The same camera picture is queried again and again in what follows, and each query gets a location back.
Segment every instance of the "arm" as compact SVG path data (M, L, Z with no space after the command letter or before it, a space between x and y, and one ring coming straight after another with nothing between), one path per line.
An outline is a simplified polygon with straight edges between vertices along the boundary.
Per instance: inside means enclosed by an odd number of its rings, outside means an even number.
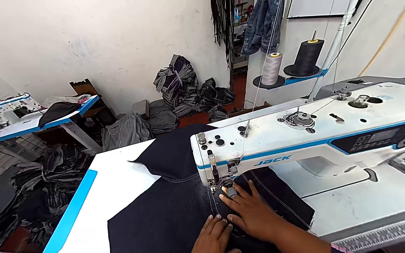
M240 214L228 215L228 220L239 226L249 235L276 245L282 253L330 253L331 245L318 237L296 227L281 218L265 204L256 187L249 181L252 196L237 184L239 193L229 199L220 194L220 199L232 210Z

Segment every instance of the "finger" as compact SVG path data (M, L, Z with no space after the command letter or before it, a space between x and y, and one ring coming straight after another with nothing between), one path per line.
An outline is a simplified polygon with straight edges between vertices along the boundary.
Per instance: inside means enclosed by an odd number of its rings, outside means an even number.
M217 214L217 216L215 216L215 218L213 218L210 222L209 222L209 224L207 225L207 227L206 227L206 230L205 230L205 234L210 234L210 233L212 233L212 230L213 230L213 227L215 227L215 224L218 222L218 221L220 221L221 220L221 215L220 214Z
M206 228L212 219L213 219L213 215L209 215L209 217L207 217L206 222L204 223L204 226L202 227L201 232L199 234L202 234L206 231Z
M218 221L215 226L212 229L212 232L210 233L210 235L213 235L215 238L219 238L221 233L223 232L223 229L225 228L225 226L228 225L228 221L223 219L221 221Z
M257 189L256 189L254 183L252 182L252 180L248 181L248 183L249 183L249 187L251 188L252 196L256 197L256 198L260 198L260 194L257 191Z
M240 205L235 201L229 199L228 197L220 194L220 199L223 201L230 209L240 213Z
M228 224L228 226L225 227L225 229L223 230L223 232L220 235L220 245L221 245L221 252L226 251L226 246L228 245L228 241L229 241L229 236L230 233L232 232L232 224Z
M222 187L221 188L222 190L223 190L223 192L225 192L226 194L228 194L228 188L226 188L226 187ZM235 195L235 196L233 196L233 197L230 197L231 199L233 199L233 201L235 201L235 202L237 202L237 203L239 203L239 204L241 204L241 203L243 203L243 201L245 200L244 198L242 198L240 195Z
M241 229L243 229L243 231L246 232L246 231L248 230L248 227L246 227L246 224L245 224L245 222L243 221L243 219L240 218L240 217L238 217L237 215L235 215L235 214L229 214L229 215L228 215L228 220L229 220L230 222L232 222L233 224L239 226Z
M231 249L231 250L229 250L229 251L226 252L226 253L242 253L242 251L239 250L239 249Z
M241 186L237 185L236 183L233 184L233 187L240 193L240 196L243 198L251 197L248 192L246 192Z

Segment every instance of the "white thread spool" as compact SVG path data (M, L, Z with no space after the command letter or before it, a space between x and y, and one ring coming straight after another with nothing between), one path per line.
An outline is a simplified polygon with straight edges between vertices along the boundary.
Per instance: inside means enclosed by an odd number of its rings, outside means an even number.
M281 62L281 53L271 53L266 56L265 64L263 67L262 84L273 85L278 81Z

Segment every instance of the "yellow cable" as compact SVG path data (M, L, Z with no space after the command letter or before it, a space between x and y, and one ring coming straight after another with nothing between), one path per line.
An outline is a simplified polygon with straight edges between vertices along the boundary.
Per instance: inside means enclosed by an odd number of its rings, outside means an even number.
M362 72L360 72L360 74L357 77L361 77L364 72L368 69L368 67L374 62L374 60L377 58L377 56L379 55L379 53L382 51L382 49L384 48L385 44L387 44L387 42L389 41L389 39L393 36L393 34L396 32L398 26L401 24L401 21L404 19L405 16L405 8L403 10L403 12L401 13L401 15L398 17L397 21L395 22L395 24L393 25L393 27L391 28L390 32L388 33L387 37L385 38L384 42L382 42L381 46L379 47L379 49L376 51L376 53L374 54L373 58L371 58L371 60L368 62L367 66L362 70Z

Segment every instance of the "thread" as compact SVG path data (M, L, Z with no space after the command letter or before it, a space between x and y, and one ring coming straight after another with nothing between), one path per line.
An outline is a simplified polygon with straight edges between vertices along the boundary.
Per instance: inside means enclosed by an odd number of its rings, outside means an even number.
M324 40L319 39L302 42L299 46L295 64L286 66L284 73L293 77L307 77L316 74L319 71L316 62L323 44Z
M262 84L273 85L278 81L281 63L281 53L271 53L266 56L265 66L262 73Z

